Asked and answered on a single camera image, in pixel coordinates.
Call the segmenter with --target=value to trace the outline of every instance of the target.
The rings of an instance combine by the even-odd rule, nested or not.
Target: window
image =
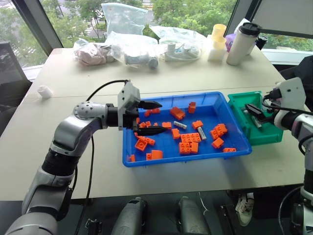
[[[211,34],[214,24],[228,24],[236,0],[41,0],[64,47],[78,38],[104,42],[106,22],[101,3],[119,2],[149,10],[147,23]],[[146,26],[144,35],[156,37]]]
[[[43,64],[47,55],[11,0],[0,1],[0,42],[8,41],[21,67]]]
[[[313,39],[275,34],[264,35],[268,37],[268,42],[263,47],[266,49],[293,49],[298,51],[313,51]]]

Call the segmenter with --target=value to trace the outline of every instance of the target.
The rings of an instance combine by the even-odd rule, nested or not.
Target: black chair
[[[10,43],[0,43],[0,136],[31,84],[20,67]]]
[[[298,66],[279,72],[286,80],[301,78],[307,96],[305,104],[313,112],[313,55],[305,57]]]

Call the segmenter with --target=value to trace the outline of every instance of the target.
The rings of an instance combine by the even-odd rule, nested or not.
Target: blue plastic tray
[[[134,136],[133,131],[124,129],[123,164],[127,167],[186,162],[207,158],[229,158],[247,155],[252,152],[251,145],[242,132],[241,127],[237,123],[223,94],[220,92],[163,96],[145,100],[154,100],[162,104],[161,113],[151,114],[149,117],[145,117],[145,110],[139,110],[140,122],[150,121],[152,125],[154,122],[157,122],[158,125],[162,125],[162,122],[170,121],[172,123],[172,128],[178,128],[181,134],[186,134],[197,132],[197,130],[192,128],[191,123],[196,120],[201,120],[203,122],[203,130],[206,134],[207,140],[199,143],[198,154],[180,154],[179,142],[181,142],[181,140],[174,140],[171,130],[168,130],[159,135],[150,136],[150,138],[154,139],[156,143],[154,146],[147,145],[145,151],[142,152],[134,147],[137,142],[137,138]],[[196,111],[194,114],[188,113],[188,105],[192,101],[196,102]],[[186,117],[179,121],[187,125],[186,130],[173,125],[173,122],[176,119],[170,114],[170,109],[174,106],[179,107],[186,113]],[[219,123],[224,123],[228,132],[222,136],[222,139],[224,140],[223,147],[215,149],[211,145],[213,139],[210,131],[213,130],[213,128]],[[222,150],[224,147],[236,148],[237,152],[223,153]],[[146,153],[151,153],[151,150],[153,149],[162,150],[163,159],[146,161]],[[136,162],[130,162],[129,158],[131,154],[135,154]]]

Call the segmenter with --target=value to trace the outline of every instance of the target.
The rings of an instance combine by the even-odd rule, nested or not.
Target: white thermos bottle
[[[244,23],[240,26],[226,62],[230,65],[239,65],[252,45],[255,44],[260,30],[261,27],[255,23]]]

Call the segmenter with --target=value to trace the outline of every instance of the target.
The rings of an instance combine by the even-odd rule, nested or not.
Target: black cable
[[[124,82],[125,84],[128,82],[128,80],[114,80],[114,81],[111,81],[111,82],[107,82],[106,84],[103,84],[102,86],[100,86],[99,88],[97,88],[88,98],[86,101],[90,101],[90,99],[99,91],[101,90],[102,88],[104,88],[105,86],[107,85],[110,85],[112,83],[117,83],[117,82]],[[74,235],[78,235],[78,232],[79,232],[79,229],[81,227],[81,224],[83,222],[83,218],[84,218],[84,215],[85,215],[85,211],[86,211],[86,207],[87,207],[87,204],[88,204],[88,200],[89,200],[89,194],[90,194],[90,189],[91,189],[91,182],[92,182],[92,170],[93,170],[93,157],[94,157],[94,141],[93,141],[93,136],[91,136],[91,163],[90,163],[90,175],[89,175],[89,184],[88,184],[88,189],[87,189],[87,195],[86,195],[86,198],[85,198],[85,201],[84,201],[84,205],[83,205],[83,209],[82,209],[82,212],[80,213],[80,216],[79,216],[79,220],[78,220],[78,223],[76,225],[76,229],[75,229],[75,233]],[[76,180],[77,179],[74,179],[74,184],[73,184],[73,187],[75,187],[76,185]]]
[[[302,138],[302,139],[299,141],[298,147],[299,147],[300,152],[301,152],[303,155],[305,155],[305,151],[303,150],[302,145],[303,145],[303,143],[304,143],[305,141],[307,141],[309,138],[313,138],[313,134],[308,135],[308,136]]]
[[[76,187],[77,177],[78,177],[78,167],[76,166],[76,168],[75,168],[75,178],[74,178],[74,183],[73,183],[73,187],[72,187],[73,191],[74,191],[74,189]]]
[[[88,200],[89,200],[89,194],[90,194],[91,182],[92,182],[93,157],[94,157],[93,136],[91,137],[91,145],[92,145],[92,152],[91,152],[91,163],[90,163],[90,175],[89,175],[88,190],[87,190],[87,195],[86,195],[86,198],[85,198],[85,202],[84,202],[84,206],[83,206],[82,212],[80,213],[79,220],[78,220],[78,223],[76,225],[76,230],[75,230],[75,233],[74,233],[75,235],[78,235],[80,226],[82,224],[82,221],[83,221],[83,218],[84,218],[84,215],[85,215],[85,211],[86,211],[86,207],[87,207],[87,204],[88,204]]]
[[[291,190],[289,193],[287,193],[287,195],[283,198],[282,202],[280,203],[280,206],[279,206],[279,210],[278,210],[278,224],[279,224],[279,227],[280,227],[280,230],[282,231],[282,234],[285,235],[285,231],[284,231],[284,228],[283,228],[283,224],[282,224],[282,218],[281,218],[281,211],[282,211],[282,207],[283,207],[283,204],[285,202],[285,200],[295,191],[297,191],[298,189],[300,189],[302,186],[299,186],[297,188],[294,188],[293,190]]]
[[[103,84],[101,87],[97,88],[88,98],[86,101],[89,101],[99,90],[101,90],[102,88],[104,88],[105,86],[112,84],[112,83],[117,83],[117,82],[124,82],[127,83],[128,80],[114,80],[111,82],[107,82],[106,84]]]
[[[301,113],[301,114],[308,114],[308,115],[313,115],[312,112],[307,112],[303,111],[300,109],[290,109],[290,108],[284,108],[284,107],[279,107],[279,106],[272,106],[272,105],[267,105],[264,101],[266,100],[266,97],[264,96],[262,99],[262,105],[271,109],[278,109],[278,110],[285,110],[285,111],[290,111],[290,112],[296,112],[296,113]]]

